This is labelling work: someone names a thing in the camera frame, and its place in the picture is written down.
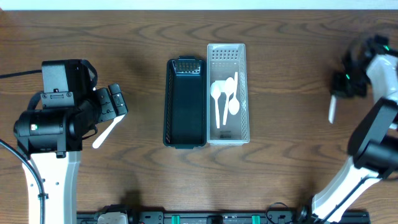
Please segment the white plastic spoon long handle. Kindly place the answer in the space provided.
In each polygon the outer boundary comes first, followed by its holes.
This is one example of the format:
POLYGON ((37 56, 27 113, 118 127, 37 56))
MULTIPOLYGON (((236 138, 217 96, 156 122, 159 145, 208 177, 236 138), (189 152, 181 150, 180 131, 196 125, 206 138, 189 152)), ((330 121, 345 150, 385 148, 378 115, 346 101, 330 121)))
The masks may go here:
POLYGON ((331 95, 330 107, 328 112, 328 120, 331 124, 333 124, 335 120, 336 102, 337 102, 336 96, 331 95))

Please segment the white plastic knife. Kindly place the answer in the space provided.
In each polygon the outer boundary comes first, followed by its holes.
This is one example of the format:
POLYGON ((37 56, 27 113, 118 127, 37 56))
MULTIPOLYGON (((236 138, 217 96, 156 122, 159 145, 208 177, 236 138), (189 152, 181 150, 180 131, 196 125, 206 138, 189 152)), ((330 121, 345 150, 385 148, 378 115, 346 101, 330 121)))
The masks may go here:
POLYGON ((108 135, 111 133, 113 128, 125 117, 125 115, 117 116, 113 119, 113 122, 96 138, 96 140, 92 143, 92 148, 99 148, 108 135))

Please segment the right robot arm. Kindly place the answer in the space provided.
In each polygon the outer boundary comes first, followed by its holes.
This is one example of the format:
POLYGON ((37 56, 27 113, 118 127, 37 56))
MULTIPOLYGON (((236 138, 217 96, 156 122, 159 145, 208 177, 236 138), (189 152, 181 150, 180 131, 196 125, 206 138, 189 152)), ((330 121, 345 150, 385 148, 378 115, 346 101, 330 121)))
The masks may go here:
POLYGON ((344 70, 333 74, 328 120, 335 118, 339 98, 365 97, 372 88, 374 106, 348 141, 348 158, 332 181, 296 215, 296 223, 361 223, 346 215, 348 207, 368 188, 389 180, 397 171, 397 51, 389 39, 375 35, 362 43, 358 55, 348 49, 344 70))

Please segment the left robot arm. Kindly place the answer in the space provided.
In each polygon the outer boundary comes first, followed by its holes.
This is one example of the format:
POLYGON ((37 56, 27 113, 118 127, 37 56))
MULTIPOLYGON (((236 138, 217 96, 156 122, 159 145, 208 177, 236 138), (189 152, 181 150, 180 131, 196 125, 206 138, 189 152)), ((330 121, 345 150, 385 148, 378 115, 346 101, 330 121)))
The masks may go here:
POLYGON ((76 223, 76 182, 83 140, 97 124, 110 125, 92 144, 97 149, 128 108, 117 83, 97 88, 87 60, 42 62, 44 89, 14 124, 17 152, 28 185, 29 223, 76 223))

